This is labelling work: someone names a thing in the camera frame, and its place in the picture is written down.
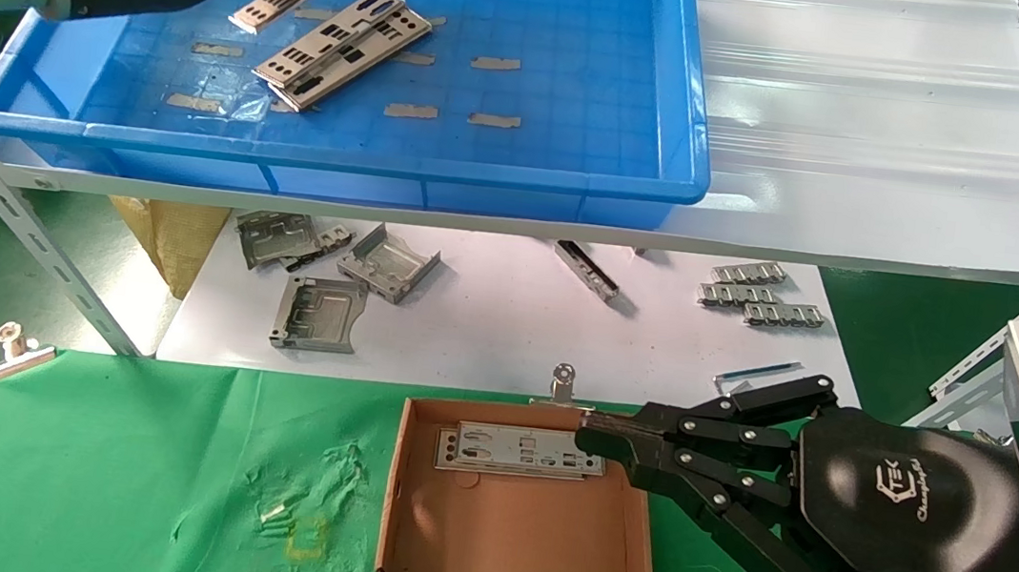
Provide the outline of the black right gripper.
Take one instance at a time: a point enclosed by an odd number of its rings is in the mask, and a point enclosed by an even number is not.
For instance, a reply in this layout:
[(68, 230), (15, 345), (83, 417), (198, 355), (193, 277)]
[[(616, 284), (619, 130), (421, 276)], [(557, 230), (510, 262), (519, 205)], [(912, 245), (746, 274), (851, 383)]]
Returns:
[[(744, 572), (1019, 572), (1019, 462), (1008, 449), (836, 408), (799, 432), (799, 498), (732, 466), (790, 462), (789, 423), (837, 404), (814, 375), (693, 407), (587, 410), (576, 446), (619, 461), (629, 483), (669, 498)], [(689, 452), (693, 456), (673, 454)], [(709, 474), (697, 460), (712, 462)]]

